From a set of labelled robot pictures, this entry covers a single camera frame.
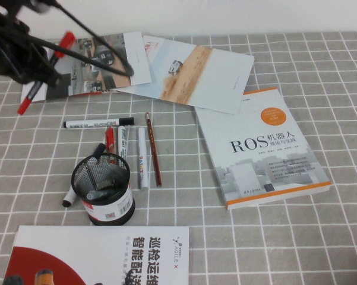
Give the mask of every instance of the red marker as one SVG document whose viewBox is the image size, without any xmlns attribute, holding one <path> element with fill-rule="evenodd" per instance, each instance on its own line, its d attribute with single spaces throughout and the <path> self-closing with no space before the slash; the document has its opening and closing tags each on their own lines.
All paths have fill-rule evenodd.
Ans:
<svg viewBox="0 0 357 285">
<path fill-rule="evenodd" d="M 113 136 L 113 128 L 110 126 L 106 130 L 106 146 L 108 153 L 115 153 L 115 139 Z"/>
<path fill-rule="evenodd" d="M 59 46 L 62 48 L 71 49 L 72 45 L 74 44 L 74 41 L 75 41 L 75 36 L 73 35 L 73 33 L 67 31 L 64 37 L 62 38 L 61 42 L 59 43 Z M 59 59 L 63 58 L 64 56 L 65 54 L 62 52 L 54 52 L 53 56 L 50 58 L 50 64 L 54 67 L 56 63 L 59 61 Z M 40 90 L 42 84 L 43 82 L 41 81 L 36 81 L 33 84 L 28 95 L 26 95 L 24 101 L 21 103 L 20 107 L 17 110 L 17 113 L 19 115 L 23 115 L 26 109 L 28 109 L 31 101 L 33 100 L 37 92 Z"/>
</svg>

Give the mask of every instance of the white pen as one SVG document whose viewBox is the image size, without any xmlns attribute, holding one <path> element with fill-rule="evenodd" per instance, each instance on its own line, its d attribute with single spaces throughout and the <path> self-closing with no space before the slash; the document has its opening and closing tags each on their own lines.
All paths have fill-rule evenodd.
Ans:
<svg viewBox="0 0 357 285">
<path fill-rule="evenodd" d="M 69 192 L 67 192 L 64 200 L 62 201 L 62 206 L 64 206 L 65 208 L 70 207 L 76 197 L 77 194 L 75 194 L 74 190 L 72 189 L 72 186 L 70 185 Z"/>
<path fill-rule="evenodd" d="M 138 152 L 140 158 L 140 188 L 141 190 L 149 189 L 149 174 L 148 174 L 148 154 L 147 142 L 145 139 L 145 129 L 138 129 Z"/>
<path fill-rule="evenodd" d="M 80 128 L 103 128 L 106 126 L 125 126 L 134 125 L 135 118 L 119 118 L 119 119 L 104 119 L 104 120 L 82 120 L 82 121 L 65 121 L 64 128 L 80 129 Z"/>
<path fill-rule="evenodd" d="M 124 159 L 127 159 L 127 134 L 124 126 L 118 128 L 118 154 Z"/>
</svg>

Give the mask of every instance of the book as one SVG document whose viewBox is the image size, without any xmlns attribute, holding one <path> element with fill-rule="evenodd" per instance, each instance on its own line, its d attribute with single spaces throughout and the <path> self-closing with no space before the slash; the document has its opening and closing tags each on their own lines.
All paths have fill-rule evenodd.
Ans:
<svg viewBox="0 0 357 285">
<path fill-rule="evenodd" d="M 187 285 L 189 228 L 20 226 L 5 278 L 12 276 L 23 284 Z"/>
<path fill-rule="evenodd" d="M 144 36 L 152 81 L 120 88 L 165 101 L 237 113 L 254 57 Z"/>
<path fill-rule="evenodd" d="M 195 111 L 228 209 L 329 189 L 276 88 L 245 93 L 235 115 Z"/>
<path fill-rule="evenodd" d="M 62 75 L 58 86 L 53 88 L 43 84 L 33 101 L 52 100 L 78 94 L 96 94 L 151 81 L 143 36 L 140 32 L 111 34 L 100 38 L 115 48 L 129 62 L 134 69 L 132 77 L 113 74 L 70 56 L 64 56 L 55 66 L 55 69 Z M 46 50 L 50 58 L 54 51 Z M 71 50 L 124 71 L 124 67 L 117 56 L 96 39 L 78 39 Z M 32 86 L 33 82 L 23 86 L 21 101 L 24 100 Z"/>
</svg>

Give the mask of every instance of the orange label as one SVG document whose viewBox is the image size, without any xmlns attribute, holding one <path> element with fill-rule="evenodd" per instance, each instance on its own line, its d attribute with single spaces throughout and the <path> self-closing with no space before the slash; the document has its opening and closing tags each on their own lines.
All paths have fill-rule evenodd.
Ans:
<svg viewBox="0 0 357 285">
<path fill-rule="evenodd" d="M 261 112 L 261 119 L 271 126 L 279 126 L 285 123 L 285 112 L 278 108 L 267 108 Z"/>
</svg>

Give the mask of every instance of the black mesh pencil cup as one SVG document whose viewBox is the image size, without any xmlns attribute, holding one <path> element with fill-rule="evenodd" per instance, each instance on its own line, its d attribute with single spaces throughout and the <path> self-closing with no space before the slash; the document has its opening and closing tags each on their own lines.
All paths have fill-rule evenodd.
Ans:
<svg viewBox="0 0 357 285">
<path fill-rule="evenodd" d="M 121 226 L 135 211 L 127 162 L 112 153 L 86 157 L 74 169 L 71 186 L 98 226 Z"/>
</svg>

